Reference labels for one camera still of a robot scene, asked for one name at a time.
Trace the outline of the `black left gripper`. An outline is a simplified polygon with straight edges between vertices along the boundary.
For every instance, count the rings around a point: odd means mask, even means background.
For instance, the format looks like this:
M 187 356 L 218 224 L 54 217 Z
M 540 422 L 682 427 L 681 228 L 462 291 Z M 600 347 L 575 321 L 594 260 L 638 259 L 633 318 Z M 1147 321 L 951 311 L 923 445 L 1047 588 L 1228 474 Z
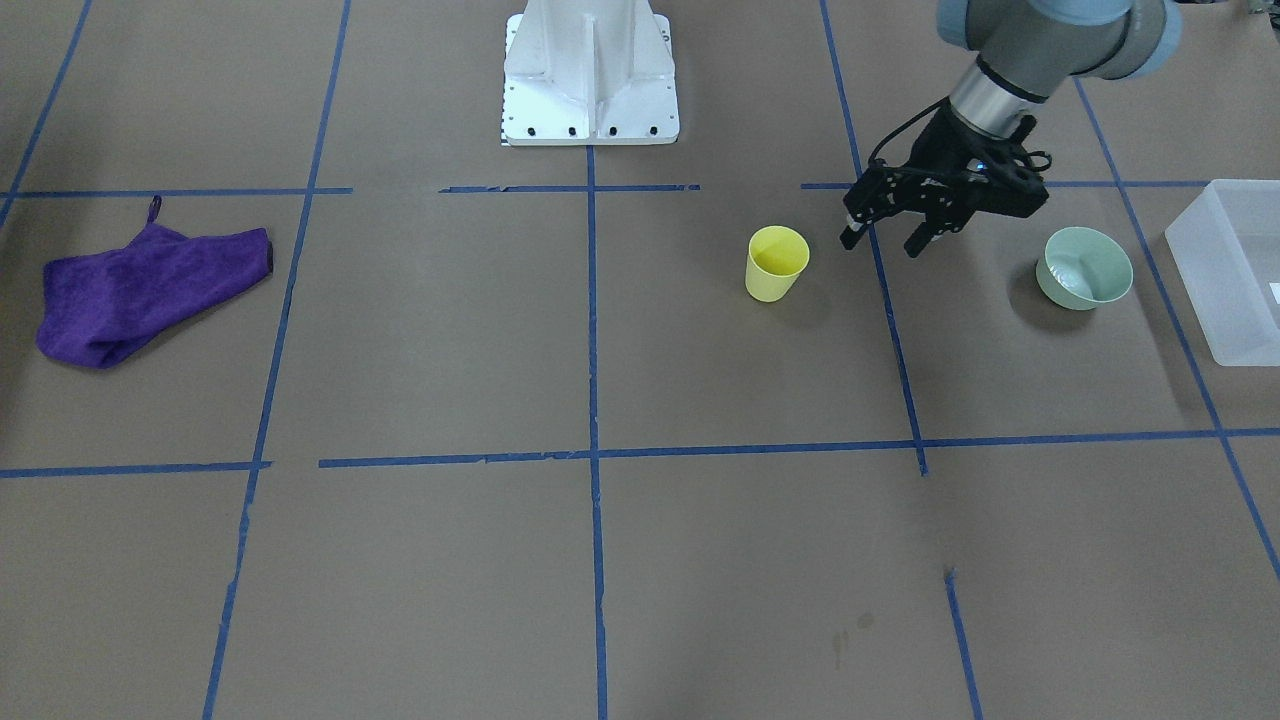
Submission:
M 925 119 L 908 160 L 890 164 L 882 151 L 890 141 Z M 919 258 L 943 233 L 957 233 L 978 213 L 973 191 L 982 179 L 974 173 L 977 146 L 984 137 L 961 120 L 943 97 L 884 136 L 872 150 L 861 174 L 844 196 L 846 224 L 840 243 L 852 251 L 878 222 L 910 211 L 922 222 L 904 242 L 909 258 Z

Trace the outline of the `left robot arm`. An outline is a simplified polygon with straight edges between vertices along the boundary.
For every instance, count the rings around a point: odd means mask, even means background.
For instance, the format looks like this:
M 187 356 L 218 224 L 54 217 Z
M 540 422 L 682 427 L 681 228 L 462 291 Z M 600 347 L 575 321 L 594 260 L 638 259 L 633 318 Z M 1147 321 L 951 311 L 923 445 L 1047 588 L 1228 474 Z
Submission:
M 978 214 L 1034 215 L 1048 201 L 1053 163 L 1025 146 L 1038 110 L 1070 78 L 1157 70 L 1176 51 L 1183 20 L 1175 1 L 942 1 L 936 28 L 973 61 L 911 118 L 922 132 L 904 163 L 872 150 L 844 196 L 845 249 L 904 213 L 920 219 L 904 245 L 910 258 Z

